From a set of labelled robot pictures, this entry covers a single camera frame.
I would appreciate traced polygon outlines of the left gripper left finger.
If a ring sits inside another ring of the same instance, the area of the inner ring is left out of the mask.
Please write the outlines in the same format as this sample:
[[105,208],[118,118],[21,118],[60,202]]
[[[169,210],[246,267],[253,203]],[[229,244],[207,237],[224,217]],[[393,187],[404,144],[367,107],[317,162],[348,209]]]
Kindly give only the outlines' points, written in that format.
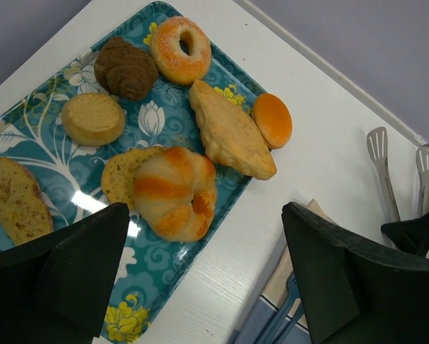
[[114,203],[0,252],[0,343],[91,343],[101,333],[126,242]]

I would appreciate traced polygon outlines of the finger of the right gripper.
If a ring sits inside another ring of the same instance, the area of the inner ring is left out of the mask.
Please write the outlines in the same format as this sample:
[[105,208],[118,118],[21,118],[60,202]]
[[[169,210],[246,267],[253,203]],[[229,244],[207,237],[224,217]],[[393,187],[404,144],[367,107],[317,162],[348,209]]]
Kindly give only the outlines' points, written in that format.
[[416,219],[383,224],[381,232],[400,251],[424,257],[429,251],[429,212]]

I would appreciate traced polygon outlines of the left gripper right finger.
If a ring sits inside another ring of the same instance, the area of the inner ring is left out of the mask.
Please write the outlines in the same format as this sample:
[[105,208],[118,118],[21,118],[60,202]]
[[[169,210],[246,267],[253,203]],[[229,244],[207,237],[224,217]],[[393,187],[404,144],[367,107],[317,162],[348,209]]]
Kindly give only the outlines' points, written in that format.
[[429,259],[291,202],[284,232],[313,343],[429,343]]

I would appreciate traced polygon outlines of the metal tongs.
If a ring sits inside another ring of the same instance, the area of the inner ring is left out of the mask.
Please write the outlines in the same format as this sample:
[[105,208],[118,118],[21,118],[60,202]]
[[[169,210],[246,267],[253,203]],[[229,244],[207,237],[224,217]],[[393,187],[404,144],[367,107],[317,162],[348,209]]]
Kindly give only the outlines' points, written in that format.
[[[369,157],[379,176],[387,214],[391,222],[400,221],[400,214],[390,179],[388,168],[388,137],[385,127],[378,127],[367,134],[367,150]],[[429,143],[416,150],[415,162],[419,176],[418,216],[429,212]]]

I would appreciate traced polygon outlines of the twisted orange glazed bread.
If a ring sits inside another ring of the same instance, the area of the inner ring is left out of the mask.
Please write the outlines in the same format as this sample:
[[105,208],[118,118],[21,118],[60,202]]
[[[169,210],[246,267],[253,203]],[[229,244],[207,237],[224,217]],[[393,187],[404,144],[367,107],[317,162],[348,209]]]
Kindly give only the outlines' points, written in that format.
[[215,215],[216,170],[208,158],[176,146],[141,165],[135,207],[153,232],[169,242],[196,242]]

